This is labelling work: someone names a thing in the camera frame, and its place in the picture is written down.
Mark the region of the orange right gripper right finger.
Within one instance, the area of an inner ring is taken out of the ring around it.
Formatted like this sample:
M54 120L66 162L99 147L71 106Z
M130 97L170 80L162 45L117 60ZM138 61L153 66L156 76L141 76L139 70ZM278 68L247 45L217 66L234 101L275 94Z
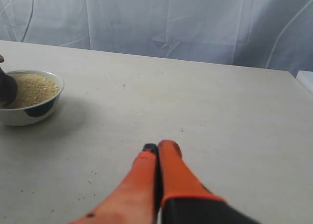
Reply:
M158 153L163 184L163 224L257 223L209 191L184 163L176 142L161 141Z

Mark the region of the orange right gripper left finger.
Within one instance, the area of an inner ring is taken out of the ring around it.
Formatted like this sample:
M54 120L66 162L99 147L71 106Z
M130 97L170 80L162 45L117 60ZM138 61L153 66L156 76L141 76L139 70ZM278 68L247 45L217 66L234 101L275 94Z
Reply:
M73 224L156 224L158 149L148 143L121 183L99 205Z

